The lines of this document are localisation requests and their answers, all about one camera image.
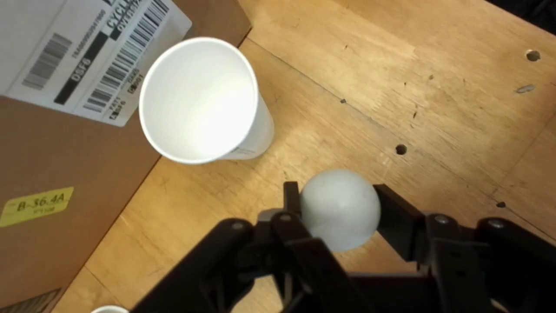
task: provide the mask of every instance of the yellow price sticker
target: yellow price sticker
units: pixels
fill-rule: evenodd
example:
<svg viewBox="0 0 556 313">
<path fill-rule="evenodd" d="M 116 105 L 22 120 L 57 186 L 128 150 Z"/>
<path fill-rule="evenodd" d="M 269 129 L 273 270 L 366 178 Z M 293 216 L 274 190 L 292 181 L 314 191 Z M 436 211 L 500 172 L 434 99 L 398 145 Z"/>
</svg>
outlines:
<svg viewBox="0 0 556 313">
<path fill-rule="evenodd" d="M 10 198 L 1 209 L 0 228 L 64 212 L 71 195 L 73 186 Z"/>
</svg>

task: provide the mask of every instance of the wooden surface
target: wooden surface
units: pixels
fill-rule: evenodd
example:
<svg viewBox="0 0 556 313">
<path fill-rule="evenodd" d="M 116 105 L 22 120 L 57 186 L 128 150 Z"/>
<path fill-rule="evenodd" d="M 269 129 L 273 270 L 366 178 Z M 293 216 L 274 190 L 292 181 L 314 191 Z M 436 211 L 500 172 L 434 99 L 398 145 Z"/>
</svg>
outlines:
<svg viewBox="0 0 556 313">
<path fill-rule="evenodd" d="M 332 167 L 424 212 L 467 226 L 502 216 L 554 244 L 552 35 L 479 0 L 241 5 L 253 25 L 241 51 L 274 117 L 273 146 L 250 162 L 160 160 L 54 311 L 132 308 L 217 221 L 255 221 L 281 204 L 285 179 L 302 186 Z M 412 270 L 379 235 L 337 258 L 352 271 Z M 260 280 L 234 311 L 278 310 Z"/>
</svg>

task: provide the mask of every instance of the cardboard box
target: cardboard box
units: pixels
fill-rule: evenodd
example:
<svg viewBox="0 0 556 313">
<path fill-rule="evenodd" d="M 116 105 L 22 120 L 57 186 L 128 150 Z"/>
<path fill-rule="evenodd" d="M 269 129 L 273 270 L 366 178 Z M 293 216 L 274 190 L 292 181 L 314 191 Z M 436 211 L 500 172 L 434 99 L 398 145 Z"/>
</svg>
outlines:
<svg viewBox="0 0 556 313">
<path fill-rule="evenodd" d="M 193 21 L 187 37 L 240 45 L 250 30 L 236 0 L 175 4 Z M 0 209 L 55 211 L 0 228 L 0 313 L 50 311 L 158 155 L 137 113 L 120 129 L 7 98 L 0 98 L 0 146 Z"/>
</svg>

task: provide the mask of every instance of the white label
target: white label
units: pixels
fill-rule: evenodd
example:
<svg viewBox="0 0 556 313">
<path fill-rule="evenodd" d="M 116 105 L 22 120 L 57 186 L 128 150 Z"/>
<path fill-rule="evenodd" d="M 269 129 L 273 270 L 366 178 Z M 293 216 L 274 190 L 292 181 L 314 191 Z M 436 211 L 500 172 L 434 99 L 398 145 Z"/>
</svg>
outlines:
<svg viewBox="0 0 556 313">
<path fill-rule="evenodd" d="M 125 125 L 144 72 L 189 26 L 172 0 L 67 0 L 7 96 Z"/>
</svg>

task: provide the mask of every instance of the white ball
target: white ball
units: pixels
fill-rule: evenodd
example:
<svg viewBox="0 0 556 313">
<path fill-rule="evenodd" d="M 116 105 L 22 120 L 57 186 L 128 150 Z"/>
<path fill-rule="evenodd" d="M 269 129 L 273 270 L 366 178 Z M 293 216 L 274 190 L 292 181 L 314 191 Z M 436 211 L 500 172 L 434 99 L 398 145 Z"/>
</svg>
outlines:
<svg viewBox="0 0 556 313">
<path fill-rule="evenodd" d="M 380 221 L 375 188 L 359 174 L 345 169 L 319 172 L 300 193 L 302 223 L 330 251 L 363 245 Z"/>
</svg>

